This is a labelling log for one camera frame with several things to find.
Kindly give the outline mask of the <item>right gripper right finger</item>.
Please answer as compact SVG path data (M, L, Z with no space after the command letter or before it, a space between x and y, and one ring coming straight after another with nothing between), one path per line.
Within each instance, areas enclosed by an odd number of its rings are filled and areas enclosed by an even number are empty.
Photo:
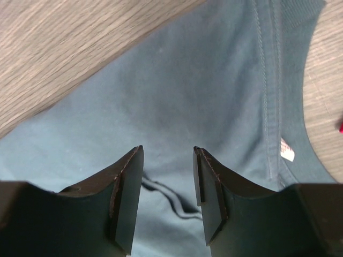
M212 256L342 256L342 185L271 191L199 147L193 175Z

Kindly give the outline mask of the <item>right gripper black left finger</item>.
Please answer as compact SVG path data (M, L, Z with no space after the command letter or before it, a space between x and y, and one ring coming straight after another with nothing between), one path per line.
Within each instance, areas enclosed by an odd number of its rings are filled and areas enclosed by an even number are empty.
M1 256L128 256L143 176L142 146L56 193L1 182Z

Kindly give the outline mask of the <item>grey-blue t shirt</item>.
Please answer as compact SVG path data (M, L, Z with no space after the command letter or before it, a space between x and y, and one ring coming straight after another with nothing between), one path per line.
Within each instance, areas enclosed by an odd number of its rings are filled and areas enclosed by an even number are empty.
M60 190L144 147L133 256L209 256L192 149L281 190L334 183L304 124L324 1L208 1L1 140L1 178Z

